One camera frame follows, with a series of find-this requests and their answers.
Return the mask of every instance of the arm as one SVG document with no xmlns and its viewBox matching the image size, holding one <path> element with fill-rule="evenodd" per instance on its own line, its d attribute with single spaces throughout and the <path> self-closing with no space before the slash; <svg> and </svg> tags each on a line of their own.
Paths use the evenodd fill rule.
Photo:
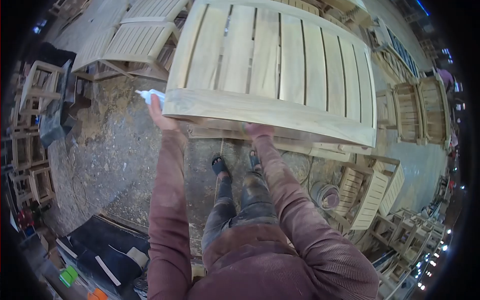
<svg viewBox="0 0 480 300">
<path fill-rule="evenodd" d="M 332 229 L 294 178 L 271 136 L 254 138 L 280 227 L 318 279 L 339 299 L 375 299 L 378 276 L 367 258 Z"/>
<path fill-rule="evenodd" d="M 160 110 L 158 100 L 153 100 L 153 97 L 152 107 L 155 108 L 149 107 L 151 115 L 152 110 Z M 175 126 L 158 122 L 154 115 L 152 118 L 163 131 L 148 215 L 148 255 L 151 260 L 147 277 L 148 299 L 183 299 L 192 283 L 187 205 L 183 190 L 183 154 L 187 139 Z"/>
</svg>

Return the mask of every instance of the glue bottle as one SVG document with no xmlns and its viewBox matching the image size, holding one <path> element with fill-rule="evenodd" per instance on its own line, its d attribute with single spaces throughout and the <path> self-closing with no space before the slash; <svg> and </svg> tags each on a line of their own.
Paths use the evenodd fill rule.
<svg viewBox="0 0 480 300">
<path fill-rule="evenodd" d="M 136 90 L 135 91 L 137 94 L 139 94 L 143 99 L 145 99 L 145 103 L 148 104 L 148 105 L 151 105 L 152 102 L 150 100 L 150 96 L 152 94 L 155 94 L 158 96 L 158 98 L 160 99 L 160 108 L 163 109 L 163 103 L 165 102 L 165 94 L 162 93 L 162 92 L 159 92 L 157 90 L 154 90 L 154 89 L 151 89 L 150 91 L 139 91 L 139 90 Z"/>
</svg>

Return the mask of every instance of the concrete floor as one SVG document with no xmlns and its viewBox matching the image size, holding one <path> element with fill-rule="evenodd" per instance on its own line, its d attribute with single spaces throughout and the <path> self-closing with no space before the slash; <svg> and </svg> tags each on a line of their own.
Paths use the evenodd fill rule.
<svg viewBox="0 0 480 300">
<path fill-rule="evenodd" d="M 61 33 L 62 24 L 57 21 L 46 41 L 58 48 L 78 51 L 95 31 L 89 24 L 97 17 L 95 12 L 101 2 L 93 0 L 87 11 Z M 403 19 L 398 18 L 399 13 L 392 12 L 389 0 L 365 0 L 365 5 L 372 11 L 375 9 L 375 14 L 398 32 L 419 66 L 428 65 L 415 36 Z M 376 65 L 373 68 L 376 90 L 385 89 L 382 72 Z M 79 121 L 67 138 L 55 141 L 48 148 L 57 199 L 46 214 L 46 222 L 57 234 L 71 232 L 96 213 L 147 232 L 161 132 L 150 120 L 143 100 L 133 91 L 151 88 L 165 91 L 165 85 L 127 77 L 92 84 L 91 108 L 80 110 Z M 238 199 L 242 176 L 250 165 L 249 149 L 247 142 L 239 140 L 189 141 L 185 151 L 185 193 L 192 255 L 201 255 L 204 224 L 216 198 L 218 183 L 210 167 L 212 155 L 221 153 L 228 162 L 234 178 L 233 195 Z M 438 176 L 446 165 L 445 153 L 439 146 L 398 144 L 396 131 L 379 130 L 373 152 L 402 162 L 406 180 L 394 210 L 401 207 L 419 210 L 432 199 Z M 340 181 L 341 166 L 337 161 L 292 152 L 285 152 L 283 158 L 305 190 L 317 181 L 332 184 Z M 356 241 L 362 234 L 354 232 L 349 237 Z"/>
</svg>

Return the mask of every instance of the hand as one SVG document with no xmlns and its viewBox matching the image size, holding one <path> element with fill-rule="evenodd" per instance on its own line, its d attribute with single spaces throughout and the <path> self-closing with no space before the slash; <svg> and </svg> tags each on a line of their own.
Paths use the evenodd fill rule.
<svg viewBox="0 0 480 300">
<path fill-rule="evenodd" d="M 273 137 L 273 134 L 275 132 L 275 129 L 272 126 L 255 123 L 243 123 L 242 127 L 245 133 L 250 136 L 252 141 L 262 135 L 268 135 L 269 137 Z"/>
<path fill-rule="evenodd" d="M 148 105 L 148 111 L 155 123 L 161 130 L 177 130 L 180 131 L 180 124 L 177 120 L 162 116 L 162 109 L 160 108 L 160 99 L 157 95 L 150 96 L 152 105 Z"/>
</svg>

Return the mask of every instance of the slide sandal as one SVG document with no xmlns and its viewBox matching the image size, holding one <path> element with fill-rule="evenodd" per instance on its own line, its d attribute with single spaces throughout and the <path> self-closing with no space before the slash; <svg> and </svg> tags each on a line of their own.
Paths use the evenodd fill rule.
<svg viewBox="0 0 480 300">
<path fill-rule="evenodd" d="M 260 160 L 258 159 L 257 152 L 251 149 L 248 152 L 248 157 L 250 158 L 250 165 L 252 166 L 252 171 L 255 171 L 255 166 L 260 164 Z"/>
<path fill-rule="evenodd" d="M 215 163 L 215 161 L 219 158 L 221 158 L 222 160 Z M 213 158 L 212 158 L 212 170 L 213 170 L 213 172 L 215 173 L 216 176 L 218 176 L 220 174 L 220 172 L 224 172 L 224 171 L 227 172 L 228 176 L 230 177 L 230 182 L 232 182 L 232 174 L 228 170 L 228 167 L 225 163 L 225 159 L 223 158 L 223 156 L 221 156 L 219 154 L 216 154 L 216 155 L 213 156 Z"/>
</svg>

